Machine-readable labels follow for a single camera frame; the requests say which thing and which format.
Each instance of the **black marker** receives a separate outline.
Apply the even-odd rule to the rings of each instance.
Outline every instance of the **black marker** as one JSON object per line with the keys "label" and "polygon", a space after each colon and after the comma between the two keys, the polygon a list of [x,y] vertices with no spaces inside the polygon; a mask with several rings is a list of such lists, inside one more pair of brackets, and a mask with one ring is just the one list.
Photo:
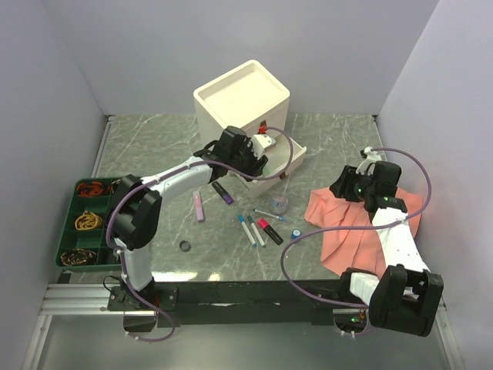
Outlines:
{"label": "black marker", "polygon": [[234,199],[228,194],[228,192],[221,186],[217,181],[213,182],[213,188],[216,192],[224,199],[224,201],[228,204],[234,202]]}
{"label": "black marker", "polygon": [[267,221],[265,221],[263,218],[257,221],[259,226],[262,227],[262,230],[266,232],[267,235],[269,235],[270,239],[274,241],[277,245],[281,245],[283,243],[283,238],[280,237],[280,235],[272,228],[272,226],[269,225]]}

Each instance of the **folded fabric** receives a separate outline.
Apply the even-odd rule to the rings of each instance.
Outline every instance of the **folded fabric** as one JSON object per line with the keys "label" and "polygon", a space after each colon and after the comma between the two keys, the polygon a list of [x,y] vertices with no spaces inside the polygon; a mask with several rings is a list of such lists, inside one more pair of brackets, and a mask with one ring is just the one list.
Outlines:
{"label": "folded fabric", "polygon": [[[397,189],[397,198],[406,203],[407,212],[412,214],[423,205],[421,195]],[[305,220],[318,227],[371,226],[363,202],[347,202],[336,198],[328,187],[312,190],[305,212]],[[421,215],[409,220],[413,237],[418,231]],[[379,278],[385,272],[384,252],[375,230],[336,230],[324,233],[322,265],[341,275],[348,267],[360,268],[375,273]]]}

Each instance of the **gray table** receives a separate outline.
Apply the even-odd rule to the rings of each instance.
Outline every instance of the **gray table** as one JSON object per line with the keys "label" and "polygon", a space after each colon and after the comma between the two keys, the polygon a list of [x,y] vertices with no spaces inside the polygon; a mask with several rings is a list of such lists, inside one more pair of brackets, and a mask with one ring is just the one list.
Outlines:
{"label": "gray table", "polygon": [[[201,147],[194,115],[115,116],[110,125],[98,177],[158,173],[182,163]],[[315,229],[304,220],[310,192],[333,183],[344,164],[358,165],[361,149],[381,146],[370,115],[290,114],[286,131],[307,147],[305,161],[260,197],[249,198],[236,177],[226,176],[220,183],[235,203],[228,207],[210,185],[202,186],[205,222],[196,221],[192,191],[186,191],[161,210],[151,247],[156,281],[283,279],[280,253],[292,229],[299,228],[304,233]],[[277,246],[266,237],[267,248],[253,248],[237,215],[252,214],[254,207],[269,210],[270,198],[275,194],[283,194],[290,202],[286,214],[289,223],[268,220],[285,242]],[[183,253],[179,249],[182,240],[192,244],[191,251]],[[293,278],[337,278],[320,264],[321,244],[322,234],[318,234],[288,252],[286,266]],[[74,274],[71,282],[100,282],[106,275]]]}

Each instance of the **green tray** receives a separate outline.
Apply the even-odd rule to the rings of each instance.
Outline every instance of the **green tray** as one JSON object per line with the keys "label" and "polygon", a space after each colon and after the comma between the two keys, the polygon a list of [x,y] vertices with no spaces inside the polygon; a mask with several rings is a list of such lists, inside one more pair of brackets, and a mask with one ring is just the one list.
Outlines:
{"label": "green tray", "polygon": [[[105,187],[109,186],[114,180],[119,177],[103,177],[92,179],[81,179],[77,181],[72,193],[69,211],[65,219],[62,237],[60,238],[59,249],[56,253],[55,264],[72,272],[98,272],[98,271],[120,271],[122,269],[119,261],[113,257],[113,249],[106,245],[105,234],[106,227],[96,230],[76,230],[75,220],[84,211],[93,212],[100,217],[104,217],[111,196],[101,197],[79,197],[76,189],[80,183],[88,183],[91,181],[99,181]],[[65,266],[60,260],[60,256],[66,252],[77,248],[89,249],[97,253],[96,263],[86,266]]]}

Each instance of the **yellow cable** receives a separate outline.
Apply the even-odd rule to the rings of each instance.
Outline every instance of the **yellow cable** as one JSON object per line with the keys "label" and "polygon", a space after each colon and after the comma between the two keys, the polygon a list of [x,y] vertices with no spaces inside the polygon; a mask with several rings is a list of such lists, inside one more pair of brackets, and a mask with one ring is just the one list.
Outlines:
{"label": "yellow cable", "polygon": [[94,230],[102,228],[102,218],[93,212],[85,211],[75,220],[76,230]]}

